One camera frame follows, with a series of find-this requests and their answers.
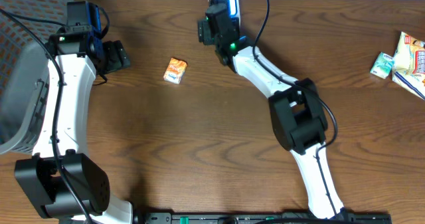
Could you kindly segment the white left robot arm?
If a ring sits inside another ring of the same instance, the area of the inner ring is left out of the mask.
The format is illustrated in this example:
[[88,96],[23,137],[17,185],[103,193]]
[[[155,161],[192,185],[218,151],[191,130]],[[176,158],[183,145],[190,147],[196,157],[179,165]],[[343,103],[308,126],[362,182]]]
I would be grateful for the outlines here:
[[61,223],[137,223],[133,205],[112,194],[108,176],[88,155],[87,118],[97,76],[130,66],[120,41],[106,41],[103,8],[69,2],[65,27],[42,49],[48,59],[48,94],[42,128],[15,178],[44,219]]

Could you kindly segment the yellow snack bag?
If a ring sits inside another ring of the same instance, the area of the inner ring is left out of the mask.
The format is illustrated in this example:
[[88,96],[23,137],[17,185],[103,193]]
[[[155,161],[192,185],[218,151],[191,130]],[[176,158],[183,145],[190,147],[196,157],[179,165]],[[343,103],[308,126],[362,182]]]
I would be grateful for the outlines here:
[[424,99],[424,41],[400,33],[395,50],[392,81]]

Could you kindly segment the orange tissue pack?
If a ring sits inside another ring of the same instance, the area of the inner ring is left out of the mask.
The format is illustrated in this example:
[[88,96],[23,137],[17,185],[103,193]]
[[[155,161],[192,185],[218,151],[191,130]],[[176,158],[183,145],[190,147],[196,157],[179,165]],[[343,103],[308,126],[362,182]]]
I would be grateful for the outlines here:
[[188,64],[185,61],[171,58],[163,75],[163,79],[173,84],[180,84],[187,67]]

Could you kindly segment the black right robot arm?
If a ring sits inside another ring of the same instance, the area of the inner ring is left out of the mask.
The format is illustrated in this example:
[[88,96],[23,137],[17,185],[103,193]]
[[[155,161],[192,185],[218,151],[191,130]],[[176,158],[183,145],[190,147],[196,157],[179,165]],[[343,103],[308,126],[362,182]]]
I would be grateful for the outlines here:
[[294,157],[308,196],[310,212],[334,219],[344,208],[329,171],[325,132],[329,107],[315,84],[298,80],[272,64],[249,38],[240,35],[238,19],[223,2],[211,4],[198,22],[204,45],[214,45],[220,62],[249,80],[268,100],[272,130],[278,143]]

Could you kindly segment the teal tissue pack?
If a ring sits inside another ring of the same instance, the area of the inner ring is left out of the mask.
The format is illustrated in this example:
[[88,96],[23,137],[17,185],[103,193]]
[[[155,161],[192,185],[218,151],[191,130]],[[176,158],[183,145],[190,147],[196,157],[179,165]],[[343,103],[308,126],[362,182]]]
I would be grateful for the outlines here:
[[374,62],[370,73],[379,78],[386,79],[389,76],[393,66],[393,57],[385,53],[380,53]]

